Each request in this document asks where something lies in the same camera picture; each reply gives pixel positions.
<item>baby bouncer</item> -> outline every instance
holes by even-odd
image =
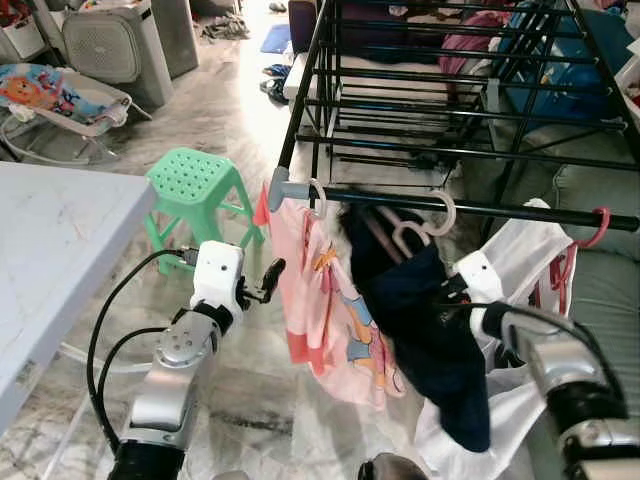
[[[71,69],[27,63],[0,66],[0,106],[11,112],[0,126],[0,139],[15,161],[29,157],[59,165],[86,165],[115,160],[118,155],[98,137],[124,125],[131,105],[128,94]],[[71,158],[36,152],[38,144],[60,134],[55,127],[81,137],[82,143]]]

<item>black cable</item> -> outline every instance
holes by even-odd
[[[102,305],[102,309],[98,314],[98,318],[96,319],[96,324],[93,327],[93,331],[91,332],[91,339],[89,341],[89,349],[87,351],[87,369],[86,369],[86,377],[87,377],[87,389],[89,390],[89,398],[91,399],[91,405],[93,406],[93,410],[98,417],[98,422],[107,437],[107,441],[109,442],[109,447],[112,452],[116,452],[118,449],[118,445],[120,443],[118,439],[118,435],[116,435],[113,430],[109,420],[107,418],[106,411],[104,409],[104,405],[101,405],[98,399],[98,393],[96,391],[95,377],[93,373],[93,360],[96,354],[96,346],[98,344],[98,335],[100,334],[100,328],[102,327],[102,323],[104,322],[104,317],[111,306],[111,303],[116,298],[120,290],[122,290],[127,283],[140,271],[142,268],[147,265],[149,262],[158,258],[162,255],[176,255],[182,256],[182,252],[180,250],[160,250],[158,252],[154,252],[149,255],[147,258],[142,260],[138,265],[136,265],[129,274],[122,279],[122,281],[113,289],[113,291],[107,297],[107,300]]]
[[[609,383],[609,386],[611,387],[616,398],[618,398],[618,400],[624,403],[625,401],[624,392],[622,390],[622,386],[620,385],[620,382],[618,381],[618,377],[614,373],[609,361],[607,360],[604,353],[602,352],[602,349],[600,348],[598,341],[596,340],[596,338],[593,336],[593,334],[589,331],[587,327],[574,321],[573,325],[575,326],[575,329],[569,328],[566,325],[563,325],[561,322],[558,322],[553,318],[545,315],[542,311],[538,313],[525,308],[519,308],[513,305],[508,305],[506,303],[501,303],[501,302],[496,302],[496,304],[499,304],[501,307],[506,308],[510,312],[519,313],[521,315],[527,315],[529,317],[540,320],[541,322],[544,322],[546,324],[553,325],[559,330],[562,330],[563,332],[567,333],[571,337],[580,341],[585,347],[587,347],[589,352],[591,352],[591,354],[596,358],[598,363],[600,363],[600,366],[602,367],[602,372],[604,373],[605,378]],[[436,304],[435,306],[441,307],[441,308],[447,308],[447,309],[472,310],[474,308],[490,308],[492,306],[495,306],[495,304],[456,303],[456,304]]]
[[[139,330],[135,330],[133,332],[126,334],[124,337],[118,340],[118,342],[113,346],[113,348],[109,351],[107,358],[105,358],[104,360],[104,366],[102,367],[102,370],[100,370],[100,378],[98,379],[97,395],[98,395],[98,402],[100,403],[101,409],[104,409],[104,385],[107,381],[109,368],[111,367],[111,363],[113,362],[113,359],[116,357],[116,355],[118,354],[122,346],[132,338],[137,337],[139,335],[143,335],[145,333],[159,333],[159,332],[164,332],[165,330],[166,330],[166,327],[141,328]],[[109,418],[106,415],[106,410],[105,410],[105,420],[108,425],[107,428],[113,431],[113,426],[111,425],[111,422],[109,421]]]

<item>drying rack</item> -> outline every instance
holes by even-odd
[[[289,181],[289,166],[296,142],[313,145],[311,176],[318,173],[320,147],[328,154],[330,165],[334,161],[353,161],[387,165],[389,168],[410,166],[406,162],[390,158],[390,152],[421,152],[444,159],[464,159],[487,161],[499,159],[504,169],[497,181],[497,192],[492,202],[455,200],[459,213],[482,215],[485,236],[494,217],[519,218],[561,224],[598,227],[602,216],[592,212],[574,210],[540,209],[515,205],[504,205],[502,198],[518,160],[552,162],[589,167],[626,170],[640,170],[640,135],[630,115],[614,76],[598,50],[598,46],[588,28],[587,22],[576,0],[537,0],[517,6],[496,6],[460,3],[429,3],[432,8],[455,8],[465,11],[493,10],[521,15],[520,27],[481,27],[471,25],[444,25],[442,23],[407,23],[400,21],[366,21],[345,19],[342,15],[344,3],[367,3],[396,6],[424,6],[424,2],[411,0],[324,0],[307,54],[304,73],[300,81],[291,120],[282,146],[278,166],[274,171],[269,192],[269,207],[277,210],[283,198],[317,198],[317,192],[308,183]],[[575,29],[560,29],[560,19],[570,17]],[[414,33],[443,32],[459,35],[490,35],[507,37],[511,41],[506,49],[495,52],[473,50],[449,50],[443,48],[400,46],[390,44],[365,44],[363,46],[343,45],[341,36],[345,29],[376,31],[410,31]],[[560,57],[552,54],[553,42],[557,38],[582,39],[588,53],[576,57]],[[389,71],[373,68],[347,68],[342,56],[358,52],[384,52],[390,55],[409,55],[414,58],[433,56],[456,56],[470,59],[489,59],[491,73],[488,76],[470,74],[446,74],[415,71]],[[514,77],[523,62],[533,64],[535,81],[517,81]],[[543,81],[545,68],[549,63],[573,63],[594,65],[601,77],[604,88],[558,85]],[[317,79],[316,92],[309,94],[312,78]],[[350,94],[352,79],[383,79],[382,87],[392,93],[391,97],[376,97],[362,94],[362,84],[357,85],[358,95]],[[413,82],[415,87],[393,86],[393,81],[406,85]],[[415,101],[416,92],[447,92],[447,85],[465,87],[459,100],[445,96],[444,100]],[[496,108],[498,95],[505,88],[525,90],[526,102],[521,111],[504,111]],[[541,91],[564,92],[576,95],[601,96],[608,102],[615,115],[607,119],[579,119],[557,117],[550,114],[534,114],[534,104]],[[301,127],[306,115],[311,127]],[[510,138],[497,138],[496,124],[511,122],[515,125]],[[440,129],[429,130],[425,125],[440,123]],[[535,150],[522,151],[521,145],[528,126],[534,124],[577,125],[586,130],[567,138],[540,146]],[[626,142],[635,162],[605,161],[593,158],[558,157],[546,155],[540,150],[550,145],[576,140],[601,130],[615,132],[621,142]],[[388,137],[407,139],[389,141]],[[375,154],[344,154],[338,147],[367,148]],[[324,186],[328,200],[361,202],[374,205],[423,210],[444,211],[444,203],[425,195],[403,193],[381,193],[360,188],[341,187],[330,181]],[[636,231],[640,227],[637,217],[616,215],[612,212],[609,228]]]

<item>marble floor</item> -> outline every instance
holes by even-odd
[[[267,5],[266,0],[246,0],[250,39],[202,43],[200,67],[174,81],[174,97],[153,113],[153,121],[132,121],[110,134],[108,142],[121,159],[87,168],[141,175],[167,150],[187,146],[231,158],[255,202],[262,182],[277,163],[289,120],[288,109],[273,104],[258,88],[261,69],[282,61],[280,55],[259,53],[262,40],[271,25],[288,21],[287,14],[268,13]],[[303,161],[307,154],[304,150],[296,153],[294,176],[308,176],[308,162]],[[224,218],[222,224],[225,238],[237,240],[242,232],[237,219]],[[455,235],[445,240],[445,256],[451,259],[459,254],[461,240]],[[149,251],[149,241],[140,229],[69,332],[67,344],[85,348],[103,299]],[[270,262],[268,240],[260,248],[249,247],[248,278],[260,278]],[[153,267],[145,270],[115,302],[98,355],[104,358],[106,350],[131,330],[166,325],[188,301],[191,289],[190,276],[185,273],[164,277]],[[148,361],[153,342],[152,337],[132,342],[122,360]],[[182,479],[208,480],[234,469],[263,480],[354,479],[359,464],[382,451],[408,456],[426,470],[412,447],[411,425],[421,400],[409,394],[391,400],[385,412],[333,400],[305,366],[289,361],[278,298],[268,306],[254,306],[244,322],[234,326],[216,361],[208,402],[200,412]],[[129,374],[110,379],[107,410],[115,425],[122,424],[140,378],[140,374]],[[19,417],[0,438],[0,478],[43,478],[85,391],[84,367],[57,355]],[[106,478],[112,460],[93,413],[88,411],[80,418],[59,467],[48,478]]]

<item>blue mat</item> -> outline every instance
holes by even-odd
[[[289,25],[274,25],[267,33],[260,51],[262,53],[282,53],[287,48],[287,43],[291,41],[291,30]]]

